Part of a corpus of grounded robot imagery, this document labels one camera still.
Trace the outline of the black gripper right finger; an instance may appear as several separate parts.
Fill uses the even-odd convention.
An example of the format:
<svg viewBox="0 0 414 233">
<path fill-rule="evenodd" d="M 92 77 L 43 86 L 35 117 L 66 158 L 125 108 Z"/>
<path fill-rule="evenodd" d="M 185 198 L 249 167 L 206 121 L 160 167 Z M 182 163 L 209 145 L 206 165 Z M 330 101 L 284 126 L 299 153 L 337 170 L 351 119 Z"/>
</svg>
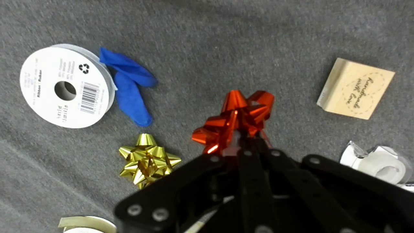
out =
<svg viewBox="0 0 414 233">
<path fill-rule="evenodd" d="M 414 194 L 323 156 L 302 162 L 261 139 L 272 180 L 303 207 L 306 233 L 414 233 Z"/>
</svg>

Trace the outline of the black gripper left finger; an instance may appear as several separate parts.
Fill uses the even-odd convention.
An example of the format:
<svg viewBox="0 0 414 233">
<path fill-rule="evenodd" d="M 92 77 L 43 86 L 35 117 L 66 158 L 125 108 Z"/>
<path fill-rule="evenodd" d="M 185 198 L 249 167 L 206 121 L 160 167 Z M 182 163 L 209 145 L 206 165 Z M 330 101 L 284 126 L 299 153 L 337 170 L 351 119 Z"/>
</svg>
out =
<svg viewBox="0 0 414 233">
<path fill-rule="evenodd" d="M 114 215 L 120 233 L 184 233 L 206 214 L 201 233 L 240 233 L 236 160 L 200 156 L 171 175 L 121 201 Z"/>
</svg>

